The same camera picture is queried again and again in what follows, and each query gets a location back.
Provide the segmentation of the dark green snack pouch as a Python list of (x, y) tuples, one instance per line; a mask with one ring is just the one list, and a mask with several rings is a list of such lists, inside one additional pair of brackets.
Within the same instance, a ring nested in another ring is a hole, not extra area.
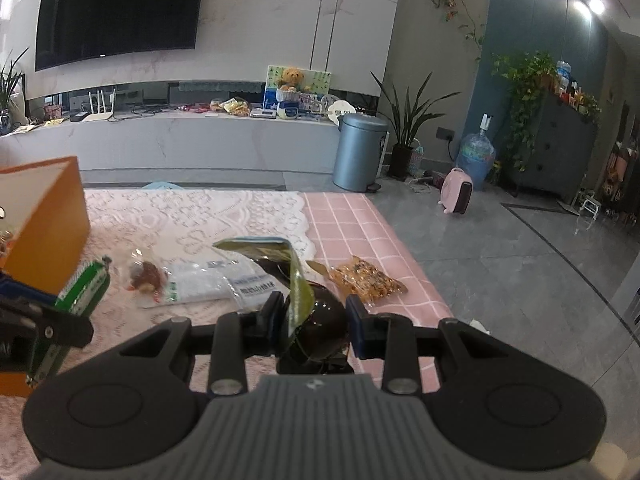
[(214, 244), (256, 263), (288, 291), (271, 295), (256, 324), (276, 357), (280, 375), (351, 375), (349, 322), (344, 304), (326, 286), (305, 278), (293, 245), (282, 237), (244, 236)]

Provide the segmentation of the green sausage stick packet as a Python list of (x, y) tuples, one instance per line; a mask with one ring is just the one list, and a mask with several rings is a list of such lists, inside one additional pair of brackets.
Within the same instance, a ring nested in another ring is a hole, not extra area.
[[(90, 318), (111, 284), (111, 263), (112, 259), (109, 256), (82, 262), (58, 294), (55, 307), (69, 314)], [(45, 341), (38, 342), (32, 365), (26, 375), (26, 385), (35, 388), (47, 378), (58, 374), (68, 352), (68, 347)]]

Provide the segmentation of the orange nut snack packet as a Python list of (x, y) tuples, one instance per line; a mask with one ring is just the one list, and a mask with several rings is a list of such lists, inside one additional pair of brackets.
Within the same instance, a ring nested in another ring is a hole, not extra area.
[(338, 266), (325, 266), (314, 260), (307, 260), (306, 263), (311, 270), (331, 281), (344, 296), (356, 295), (364, 304), (374, 304), (378, 300), (408, 292), (401, 281), (357, 256)]

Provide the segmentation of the orange cardboard box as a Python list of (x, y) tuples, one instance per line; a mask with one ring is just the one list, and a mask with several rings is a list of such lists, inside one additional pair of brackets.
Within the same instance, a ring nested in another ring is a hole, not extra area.
[[(58, 298), (89, 232), (75, 157), (1, 170), (1, 273)], [(28, 396), (26, 374), (1, 371), (1, 394)]]

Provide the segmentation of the pink small heater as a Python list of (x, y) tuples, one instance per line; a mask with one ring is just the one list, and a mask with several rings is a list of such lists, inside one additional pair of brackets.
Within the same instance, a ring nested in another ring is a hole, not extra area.
[(439, 205), (445, 214), (464, 214), (473, 193), (471, 177), (462, 169), (454, 167), (446, 175), (440, 188)]

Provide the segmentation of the white wifi router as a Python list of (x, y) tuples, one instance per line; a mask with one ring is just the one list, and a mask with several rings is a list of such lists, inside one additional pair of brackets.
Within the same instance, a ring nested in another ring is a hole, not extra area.
[(84, 122), (102, 122), (114, 116), (116, 91), (106, 93), (104, 90), (88, 93), (89, 111)]

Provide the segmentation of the teddy bear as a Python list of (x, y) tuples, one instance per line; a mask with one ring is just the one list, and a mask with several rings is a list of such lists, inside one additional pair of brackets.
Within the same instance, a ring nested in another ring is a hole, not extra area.
[(295, 67), (287, 67), (283, 70), (278, 81), (277, 88), (282, 91), (299, 91), (303, 89), (305, 74)]

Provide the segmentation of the clear white snack bag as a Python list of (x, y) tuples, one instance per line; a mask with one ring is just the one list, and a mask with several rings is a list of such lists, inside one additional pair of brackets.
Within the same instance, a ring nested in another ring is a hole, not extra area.
[(176, 262), (163, 266), (168, 278), (159, 294), (134, 292), (140, 308), (233, 300), (240, 311), (249, 311), (259, 309), (272, 292), (281, 290), (271, 275), (244, 260)]

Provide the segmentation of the blue water jug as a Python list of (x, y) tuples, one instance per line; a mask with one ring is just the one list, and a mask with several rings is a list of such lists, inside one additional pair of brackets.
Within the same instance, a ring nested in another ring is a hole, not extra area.
[(480, 130), (467, 134), (461, 140), (456, 158), (456, 166), (471, 178), (478, 190), (482, 188), (496, 157), (496, 150), (487, 136), (491, 118), (491, 115), (484, 114)]

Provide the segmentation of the trailing green ivy plant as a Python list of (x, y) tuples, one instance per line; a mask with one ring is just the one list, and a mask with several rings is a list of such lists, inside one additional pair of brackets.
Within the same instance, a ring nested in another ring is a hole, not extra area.
[(492, 73), (509, 84), (508, 132), (500, 152), (502, 171), (524, 172), (535, 149), (532, 122), (554, 86), (555, 62), (547, 51), (514, 56), (495, 54)]

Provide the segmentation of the pink checked table cover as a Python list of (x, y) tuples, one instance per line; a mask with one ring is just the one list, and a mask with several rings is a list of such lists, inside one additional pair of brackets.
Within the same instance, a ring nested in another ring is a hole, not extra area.
[[(383, 219), (370, 200), (360, 194), (299, 193), (306, 203), (304, 213), (310, 222), (308, 236), (316, 254), (310, 260), (338, 266), (357, 256), (373, 263), (408, 288), (402, 295), (387, 297), (371, 307), (382, 312), (408, 316), (419, 326), (435, 327), (450, 311), (435, 287), (426, 278), (405, 245)], [(214, 324), (219, 315), (234, 310), (232, 300), (204, 304), (141, 309), (133, 306), (130, 292), (119, 280), (112, 284), (91, 315), (94, 327), (90, 346), (70, 350), (61, 372), (144, 332), (168, 318), (186, 316), (194, 325)], [(25, 400), (1, 396), (1, 479), (21, 479), (38, 466), (22, 428)]]

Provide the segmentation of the potted grass plant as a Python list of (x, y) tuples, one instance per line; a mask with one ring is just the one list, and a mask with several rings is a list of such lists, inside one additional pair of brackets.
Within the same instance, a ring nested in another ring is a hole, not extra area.
[(10, 112), (10, 103), (12, 94), (17, 84), (22, 80), (24, 73), (17, 68), (18, 62), (28, 51), (25, 48), (15, 60), (8, 58), (6, 62), (1, 64), (0, 74), (0, 106), (1, 106), (1, 135), (12, 131), (13, 119)]

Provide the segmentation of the clear packet brown cake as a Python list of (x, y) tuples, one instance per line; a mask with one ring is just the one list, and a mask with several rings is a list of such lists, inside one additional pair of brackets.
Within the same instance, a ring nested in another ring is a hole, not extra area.
[(168, 273), (154, 252), (134, 248), (126, 252), (122, 276), (126, 289), (151, 295), (164, 289)]

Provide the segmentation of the black television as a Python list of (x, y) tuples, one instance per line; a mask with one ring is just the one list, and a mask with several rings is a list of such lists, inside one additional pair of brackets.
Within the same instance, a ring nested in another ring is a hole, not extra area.
[(201, 0), (41, 0), (35, 70), (128, 53), (193, 49)]

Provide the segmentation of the dark grey cabinet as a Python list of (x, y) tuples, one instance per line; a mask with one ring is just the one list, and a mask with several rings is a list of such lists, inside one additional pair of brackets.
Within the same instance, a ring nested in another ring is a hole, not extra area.
[(587, 172), (598, 126), (556, 96), (546, 96), (532, 123), (533, 154), (524, 171), (511, 170), (506, 182), (515, 192), (570, 202)]

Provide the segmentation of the potted snake plant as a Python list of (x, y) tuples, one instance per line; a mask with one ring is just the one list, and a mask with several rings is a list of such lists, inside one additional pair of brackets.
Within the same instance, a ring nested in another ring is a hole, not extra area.
[(396, 180), (404, 180), (408, 176), (409, 162), (413, 153), (413, 141), (420, 128), (431, 120), (445, 116), (442, 112), (433, 112), (432, 107), (439, 102), (458, 96), (460, 91), (449, 92), (438, 98), (424, 98), (423, 93), (430, 83), (433, 73), (428, 73), (416, 92), (411, 93), (407, 87), (405, 96), (401, 98), (394, 84), (387, 89), (383, 81), (371, 72), (371, 76), (381, 91), (381, 98), (390, 107), (390, 114), (378, 112), (392, 127), (396, 143), (390, 153), (387, 175)]

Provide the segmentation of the blue metal trash can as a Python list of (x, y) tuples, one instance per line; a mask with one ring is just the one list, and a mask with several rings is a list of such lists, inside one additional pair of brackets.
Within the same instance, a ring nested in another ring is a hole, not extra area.
[(338, 121), (340, 140), (332, 181), (343, 190), (375, 193), (378, 168), (387, 140), (386, 121), (373, 116), (349, 113)]

